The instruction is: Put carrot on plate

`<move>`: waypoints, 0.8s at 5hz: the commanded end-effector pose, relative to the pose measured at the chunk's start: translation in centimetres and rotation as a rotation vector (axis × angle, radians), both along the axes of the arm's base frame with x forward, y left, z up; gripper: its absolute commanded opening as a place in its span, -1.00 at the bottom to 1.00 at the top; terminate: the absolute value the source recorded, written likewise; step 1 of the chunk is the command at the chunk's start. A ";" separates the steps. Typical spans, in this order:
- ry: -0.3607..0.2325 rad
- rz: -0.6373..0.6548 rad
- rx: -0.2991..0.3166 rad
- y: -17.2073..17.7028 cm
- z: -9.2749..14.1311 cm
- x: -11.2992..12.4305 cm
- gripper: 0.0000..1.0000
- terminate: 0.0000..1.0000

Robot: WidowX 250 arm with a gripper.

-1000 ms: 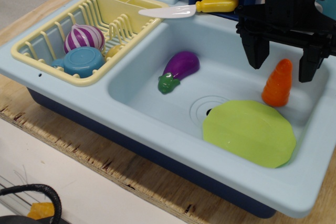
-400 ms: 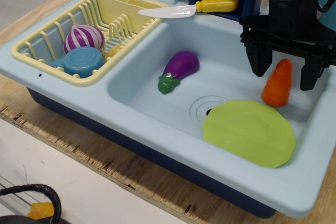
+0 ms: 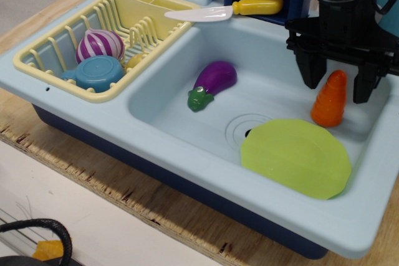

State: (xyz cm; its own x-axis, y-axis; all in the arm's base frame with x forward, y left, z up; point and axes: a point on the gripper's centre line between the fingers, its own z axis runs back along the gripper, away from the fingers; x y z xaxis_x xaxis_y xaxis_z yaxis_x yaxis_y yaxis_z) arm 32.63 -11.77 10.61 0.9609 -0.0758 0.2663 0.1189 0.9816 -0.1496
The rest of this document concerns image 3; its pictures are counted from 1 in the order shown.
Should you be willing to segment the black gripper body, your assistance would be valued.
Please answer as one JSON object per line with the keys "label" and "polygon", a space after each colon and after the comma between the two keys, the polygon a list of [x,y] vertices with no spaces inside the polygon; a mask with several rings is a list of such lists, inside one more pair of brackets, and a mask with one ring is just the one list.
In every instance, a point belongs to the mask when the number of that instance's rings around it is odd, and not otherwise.
{"label": "black gripper body", "polygon": [[320,3],[317,17],[290,19],[287,48],[319,54],[345,64],[379,64],[388,74],[398,75],[398,37],[375,20],[370,0]]}

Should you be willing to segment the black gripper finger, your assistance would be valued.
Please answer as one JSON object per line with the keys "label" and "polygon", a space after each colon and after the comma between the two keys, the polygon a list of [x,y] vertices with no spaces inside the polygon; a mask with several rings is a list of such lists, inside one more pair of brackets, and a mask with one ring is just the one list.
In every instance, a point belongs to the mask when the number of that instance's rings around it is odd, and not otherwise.
{"label": "black gripper finger", "polygon": [[327,59],[319,54],[305,52],[300,49],[295,51],[295,55],[305,85],[309,88],[317,88],[327,71]]}
{"label": "black gripper finger", "polygon": [[379,64],[366,62],[358,66],[358,74],[354,79],[353,102],[356,104],[367,103],[372,92],[378,87],[386,72]]}

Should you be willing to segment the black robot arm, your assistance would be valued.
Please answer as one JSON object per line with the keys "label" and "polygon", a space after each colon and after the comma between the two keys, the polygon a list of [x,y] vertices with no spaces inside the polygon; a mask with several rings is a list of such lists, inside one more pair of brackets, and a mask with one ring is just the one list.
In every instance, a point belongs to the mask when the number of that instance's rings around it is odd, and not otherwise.
{"label": "black robot arm", "polygon": [[379,7],[377,0],[318,0],[317,17],[286,21],[287,48],[296,56],[304,83],[315,89],[328,60],[355,65],[353,102],[368,102],[382,77],[398,75],[398,37],[376,21],[396,1]]}

